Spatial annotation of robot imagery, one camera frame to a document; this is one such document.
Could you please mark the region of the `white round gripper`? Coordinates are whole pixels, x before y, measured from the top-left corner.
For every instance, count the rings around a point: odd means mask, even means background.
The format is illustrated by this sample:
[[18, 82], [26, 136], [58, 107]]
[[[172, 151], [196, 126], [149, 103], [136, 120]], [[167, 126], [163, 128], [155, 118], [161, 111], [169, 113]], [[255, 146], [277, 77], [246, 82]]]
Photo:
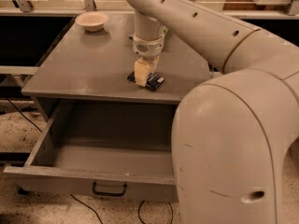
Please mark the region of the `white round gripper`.
[[138, 86], [145, 87], [147, 84], [148, 75], [151, 72], [155, 73], [159, 55], [164, 48], [164, 35], [155, 40], [144, 40], [139, 38], [137, 35], [133, 35], [133, 51], [138, 56], [150, 60], [149, 64], [139, 58], [135, 62], [135, 83]]

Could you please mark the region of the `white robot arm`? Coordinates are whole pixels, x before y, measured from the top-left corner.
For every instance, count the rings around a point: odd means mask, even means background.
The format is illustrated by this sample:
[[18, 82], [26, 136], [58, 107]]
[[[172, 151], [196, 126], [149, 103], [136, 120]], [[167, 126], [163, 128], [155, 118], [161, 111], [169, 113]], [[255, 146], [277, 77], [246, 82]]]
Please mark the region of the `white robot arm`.
[[183, 224], [283, 224], [282, 173], [299, 137], [299, 50], [188, 0], [127, 0], [220, 71], [180, 102], [172, 160]]

